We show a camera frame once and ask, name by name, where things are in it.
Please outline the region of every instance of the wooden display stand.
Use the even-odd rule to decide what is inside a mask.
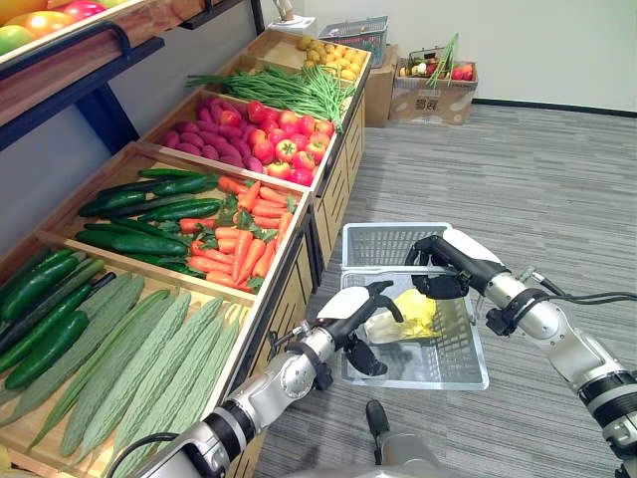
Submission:
[[[294,45],[296,36],[281,32],[267,31],[253,44],[240,52],[233,62],[245,62],[248,50],[270,52],[273,45]],[[250,55],[259,62],[271,62]],[[285,66],[296,68],[297,60],[287,57]],[[227,164],[211,161],[199,156],[180,152],[156,144],[159,138],[179,121],[192,119],[196,104],[203,98],[218,93],[197,90],[179,105],[171,114],[162,119],[143,140],[133,143],[106,163],[84,185],[78,188],[64,203],[51,214],[37,230],[28,236],[16,249],[0,261],[0,282],[15,270],[24,257],[42,249],[45,245],[54,249],[67,247],[87,252],[92,257],[103,258],[106,268],[113,271],[130,271],[146,277],[144,294],[167,288],[185,289],[193,293],[200,301],[211,297],[223,297],[247,307],[241,332],[234,344],[228,361],[213,390],[204,416],[247,376],[261,372],[268,363],[270,344],[268,331],[275,331],[279,337],[299,324],[305,317],[307,303],[312,291],[318,285],[317,269],[328,262],[336,237],[340,230],[343,214],[349,198],[364,149],[364,82],[369,72],[369,55],[365,68],[357,81],[356,93],[348,102],[343,113],[343,131],[332,137],[323,162],[316,171],[316,180],[311,187],[303,187],[288,181],[255,173]],[[138,180],[139,169],[151,167],[176,167],[198,172],[212,172],[234,177],[238,180],[261,180],[264,184],[282,194],[292,195],[299,202],[293,222],[282,247],[258,295],[243,293],[234,289],[218,286],[190,276],[168,271],[150,264],[88,246],[74,239],[75,234],[94,218],[82,218],[77,215],[78,208],[95,197],[106,187]],[[210,197],[218,192],[207,193]],[[311,231],[318,234],[314,237]],[[54,428],[34,449],[27,452],[30,441],[40,429],[56,399],[63,392],[61,387],[45,404],[15,423],[0,428],[0,443],[11,449],[14,463],[46,477],[99,477],[105,472],[105,466],[112,450],[112,437],[96,451],[97,459],[88,458],[78,466],[73,466],[73,456],[63,458],[58,454],[66,420]],[[6,416],[13,408],[15,400],[0,407],[0,417]],[[265,434],[254,440],[244,453],[233,463],[227,476],[250,478],[257,465],[259,452]]]

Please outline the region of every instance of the white wall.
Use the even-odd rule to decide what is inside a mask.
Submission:
[[[458,32],[458,58],[478,63],[477,98],[637,111],[634,0],[321,0],[305,14],[319,31],[389,15],[402,53]]]
[[[195,31],[175,29],[166,47],[110,85],[140,133],[190,92],[189,73],[211,73],[255,36],[249,2]],[[0,256],[36,227],[110,154],[70,107],[0,152]]]

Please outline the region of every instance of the plastic bag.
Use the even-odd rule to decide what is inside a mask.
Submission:
[[[436,301],[416,289],[408,289],[394,299],[394,303],[404,322],[394,321],[389,311],[371,317],[364,327],[372,344],[440,337],[440,333],[433,330]]]

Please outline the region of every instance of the baseboard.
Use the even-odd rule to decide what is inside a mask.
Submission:
[[[563,112],[593,113],[595,115],[637,118],[637,112],[608,110],[606,108],[577,107],[574,105],[556,105],[554,103],[510,102],[508,100],[489,100],[486,98],[473,98],[471,103],[473,105],[491,105],[494,107],[538,108],[541,110],[561,110]]]

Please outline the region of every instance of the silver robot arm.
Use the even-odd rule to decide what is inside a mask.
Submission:
[[[389,309],[394,319],[402,322],[393,302],[380,294],[391,285],[388,281],[338,292],[318,313],[316,325],[307,327],[309,331],[300,341],[288,344],[264,373],[245,381],[221,406],[175,438],[133,477],[223,477],[232,460],[288,405],[314,387],[327,389],[331,385],[325,362],[340,349],[363,373],[385,373],[386,365],[376,359],[354,331],[381,307]]]
[[[418,241],[407,265],[453,266],[457,276],[414,276],[414,285],[434,299],[466,295],[476,289],[496,306],[487,326],[500,336],[517,328],[546,355],[602,428],[602,436],[637,476],[637,380],[587,332],[574,328],[547,293],[516,279],[491,251],[457,229]]]

